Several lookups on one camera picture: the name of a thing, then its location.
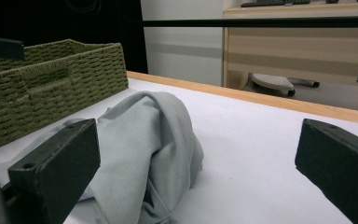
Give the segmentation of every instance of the table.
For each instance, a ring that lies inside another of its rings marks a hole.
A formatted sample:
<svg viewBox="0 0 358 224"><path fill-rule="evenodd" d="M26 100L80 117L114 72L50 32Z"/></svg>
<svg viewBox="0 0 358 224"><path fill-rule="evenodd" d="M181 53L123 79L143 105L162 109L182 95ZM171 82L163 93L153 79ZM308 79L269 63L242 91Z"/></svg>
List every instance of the table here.
<svg viewBox="0 0 358 224"><path fill-rule="evenodd" d="M358 3L231 8L225 19L358 17ZM358 27L225 28L224 86L241 89L249 73L358 85Z"/></svg>
<svg viewBox="0 0 358 224"><path fill-rule="evenodd" d="M0 147L0 161L10 160L65 120L98 118L137 91L167 91L184 102L205 153L197 183L172 212L172 220L350 223L296 170L294 158L303 119L329 122L358 135L358 111L166 77L128 76L127 90ZM87 222L68 217L65 223Z"/></svg>

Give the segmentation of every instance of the basket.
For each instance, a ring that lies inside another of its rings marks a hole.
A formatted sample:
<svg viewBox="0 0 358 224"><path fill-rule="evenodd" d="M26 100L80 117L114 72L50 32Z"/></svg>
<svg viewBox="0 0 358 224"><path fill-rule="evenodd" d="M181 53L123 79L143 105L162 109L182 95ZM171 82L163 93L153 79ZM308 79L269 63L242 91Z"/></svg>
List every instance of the basket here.
<svg viewBox="0 0 358 224"><path fill-rule="evenodd" d="M128 88L120 44L71 39L0 59L0 146Z"/></svg>

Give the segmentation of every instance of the cloth fold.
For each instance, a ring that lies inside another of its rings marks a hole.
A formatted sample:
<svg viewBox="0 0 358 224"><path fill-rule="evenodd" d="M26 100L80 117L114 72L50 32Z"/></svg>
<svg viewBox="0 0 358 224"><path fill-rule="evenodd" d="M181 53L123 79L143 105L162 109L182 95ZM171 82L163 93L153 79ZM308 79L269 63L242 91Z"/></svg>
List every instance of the cloth fold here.
<svg viewBox="0 0 358 224"><path fill-rule="evenodd" d="M72 119L41 135L7 168L42 144ZM169 223L171 211L197 179L203 160L185 105L167 92L134 93L97 119L101 167L86 189L110 224Z"/></svg>

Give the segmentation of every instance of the towel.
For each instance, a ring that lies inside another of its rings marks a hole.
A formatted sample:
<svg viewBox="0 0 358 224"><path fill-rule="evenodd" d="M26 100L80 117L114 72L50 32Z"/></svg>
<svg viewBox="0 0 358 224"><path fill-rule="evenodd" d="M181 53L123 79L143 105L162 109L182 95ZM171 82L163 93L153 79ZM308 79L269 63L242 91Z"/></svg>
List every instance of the towel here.
<svg viewBox="0 0 358 224"><path fill-rule="evenodd" d="M134 93L97 119L97 132L101 167L86 192L104 217L110 224L168 223L203 160L182 101L167 92Z"/></svg>

